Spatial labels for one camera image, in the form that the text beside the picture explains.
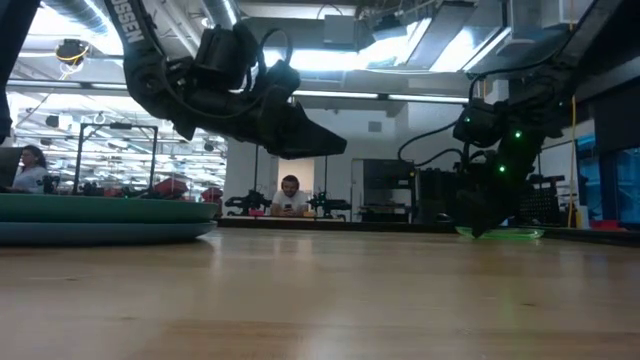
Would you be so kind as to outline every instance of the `woman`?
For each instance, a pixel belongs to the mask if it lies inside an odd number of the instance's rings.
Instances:
[[[42,194],[42,178],[49,175],[42,150],[33,145],[22,148],[22,171],[16,175],[11,188],[14,192]]]

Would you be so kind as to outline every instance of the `hair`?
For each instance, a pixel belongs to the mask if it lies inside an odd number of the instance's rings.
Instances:
[[[31,154],[33,154],[33,156],[36,157],[37,166],[43,167],[45,169],[47,168],[47,159],[44,157],[44,153],[42,152],[42,150],[40,150],[40,148],[33,145],[27,145],[22,148],[22,151],[24,150],[29,151]]]
[[[300,186],[300,181],[298,181],[298,178],[295,177],[294,175],[287,175],[284,178],[282,178],[282,181],[294,182],[296,183],[296,185]]]

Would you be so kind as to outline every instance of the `red object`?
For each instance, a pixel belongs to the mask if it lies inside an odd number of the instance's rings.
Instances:
[[[205,190],[200,196],[205,202],[216,202],[216,200],[222,198],[223,194],[222,190],[217,187],[212,187]]]
[[[165,196],[173,194],[182,195],[189,191],[189,187],[185,182],[174,179],[166,179],[164,181],[161,181],[156,184],[153,189]]]
[[[623,230],[620,228],[617,220],[591,220],[589,225],[594,230],[605,230],[605,231],[620,231]]]
[[[200,194],[204,202],[218,204],[218,211],[216,213],[218,217],[222,216],[222,195],[224,195],[224,193],[217,187],[210,187]]]

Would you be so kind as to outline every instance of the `window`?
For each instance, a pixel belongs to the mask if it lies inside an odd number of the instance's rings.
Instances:
[[[587,206],[590,220],[602,220],[600,157],[595,150],[595,135],[581,137],[576,143],[580,205]]]
[[[619,220],[640,223],[640,148],[616,154]]]

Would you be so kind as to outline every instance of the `table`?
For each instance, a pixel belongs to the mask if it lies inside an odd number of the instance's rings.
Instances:
[[[183,245],[0,248],[6,360],[616,359],[635,249],[218,229]]]

